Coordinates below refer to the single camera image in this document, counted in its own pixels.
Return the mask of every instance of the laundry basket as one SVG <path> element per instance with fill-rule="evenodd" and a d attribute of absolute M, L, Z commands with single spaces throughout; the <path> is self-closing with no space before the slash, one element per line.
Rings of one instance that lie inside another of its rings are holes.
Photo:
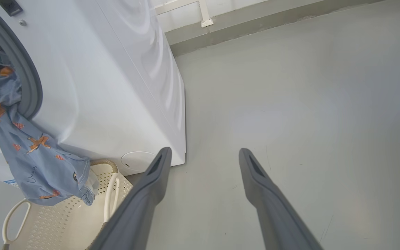
<path fill-rule="evenodd" d="M 110 160 L 92 162 L 100 182 L 91 206 L 75 196 L 55 206 L 40 206 L 26 199 L 18 202 L 3 224 L 3 250 L 84 250 L 97 237 L 104 223 L 132 189 L 132 184 Z M 10 217 L 23 203 L 27 212 L 15 239 L 8 239 Z"/>

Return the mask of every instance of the floor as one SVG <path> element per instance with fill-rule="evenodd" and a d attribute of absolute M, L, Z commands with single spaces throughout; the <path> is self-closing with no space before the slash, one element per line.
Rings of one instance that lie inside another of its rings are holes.
<path fill-rule="evenodd" d="M 400 249 L 400 1 L 276 27 L 176 58 L 187 163 L 148 250 L 264 249 L 249 148 L 324 249 Z"/>

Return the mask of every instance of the basket handle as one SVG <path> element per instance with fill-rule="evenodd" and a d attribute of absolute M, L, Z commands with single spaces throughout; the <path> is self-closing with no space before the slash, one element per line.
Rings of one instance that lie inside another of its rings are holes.
<path fill-rule="evenodd" d="M 116 182 L 116 189 L 115 189 L 115 199 L 114 199 L 114 206 L 111 211 L 111 198 L 112 198 L 112 190 L 114 187 L 114 182 Z M 109 181 L 108 188 L 106 190 L 106 199 L 105 199 L 105 221 L 104 223 L 108 222 L 110 217 L 114 214 L 115 209 L 117 209 L 117 202 L 119 196 L 119 178 L 118 173 L 113 173 L 111 180 Z"/>
<path fill-rule="evenodd" d="M 10 220 L 10 217 L 13 215 L 13 213 L 19 208 L 19 206 L 21 206 L 23 203 L 27 203 L 27 211 L 26 211 L 26 215 L 24 215 L 24 219 L 23 222 L 21 223 L 21 226 L 19 227 L 18 233 L 16 234 L 15 239 L 13 240 L 9 240 L 7 237 L 7 227 L 8 227 L 8 222 Z M 4 223 L 3 223 L 3 241 L 4 241 L 4 245 L 7 245 L 7 249 L 8 249 L 8 244 L 13 243 L 16 239 L 18 239 L 19 234 L 21 233 L 21 230 L 24 227 L 24 223 L 26 222 L 27 219 L 27 215 L 29 214 L 30 211 L 30 207 L 32 206 L 32 203 L 30 203 L 30 201 L 27 201 L 26 198 L 22 199 L 20 202 L 18 202 L 15 206 L 13 206 L 10 211 L 8 212 Z"/>

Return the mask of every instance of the patterned garment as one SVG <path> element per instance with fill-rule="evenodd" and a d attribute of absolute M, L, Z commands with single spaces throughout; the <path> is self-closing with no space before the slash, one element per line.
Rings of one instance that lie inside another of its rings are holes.
<path fill-rule="evenodd" d="M 0 70 L 0 147 L 19 188 L 33 203 L 53 206 L 73 195 L 91 205 L 87 157 L 63 151 L 20 115 L 21 82 L 11 67 Z"/>

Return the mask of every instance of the white washing machine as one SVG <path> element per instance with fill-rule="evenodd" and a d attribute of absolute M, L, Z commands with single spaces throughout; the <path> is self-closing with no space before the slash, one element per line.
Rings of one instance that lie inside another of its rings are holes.
<path fill-rule="evenodd" d="M 22 80 L 19 110 L 64 149 L 145 171 L 186 152 L 184 83 L 148 0 L 0 0 L 0 47 Z M 0 180 L 13 177 L 0 151 Z"/>

